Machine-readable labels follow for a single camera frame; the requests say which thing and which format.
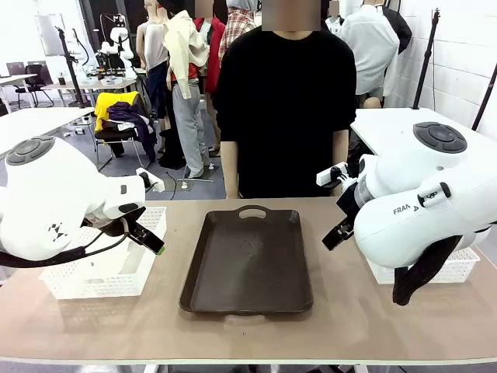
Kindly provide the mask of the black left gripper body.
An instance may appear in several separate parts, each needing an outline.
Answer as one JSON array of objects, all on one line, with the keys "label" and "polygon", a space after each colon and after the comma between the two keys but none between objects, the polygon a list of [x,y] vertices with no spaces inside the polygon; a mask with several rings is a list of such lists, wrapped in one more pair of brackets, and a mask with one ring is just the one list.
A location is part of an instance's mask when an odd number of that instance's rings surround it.
[{"label": "black left gripper body", "polygon": [[104,219],[97,222],[91,222],[88,218],[84,218],[82,226],[96,228],[110,237],[117,237],[125,233],[130,233],[135,221],[136,218],[131,214],[124,215],[115,220]]}]

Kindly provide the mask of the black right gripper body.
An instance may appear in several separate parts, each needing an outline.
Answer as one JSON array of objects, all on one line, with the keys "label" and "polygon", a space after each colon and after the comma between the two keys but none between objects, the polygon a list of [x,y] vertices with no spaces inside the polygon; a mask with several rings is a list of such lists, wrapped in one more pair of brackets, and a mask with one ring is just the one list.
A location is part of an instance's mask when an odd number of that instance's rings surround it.
[{"label": "black right gripper body", "polygon": [[362,197],[356,191],[357,187],[358,182],[350,184],[344,189],[336,202],[337,206],[346,214],[349,220],[354,220],[364,205]]}]

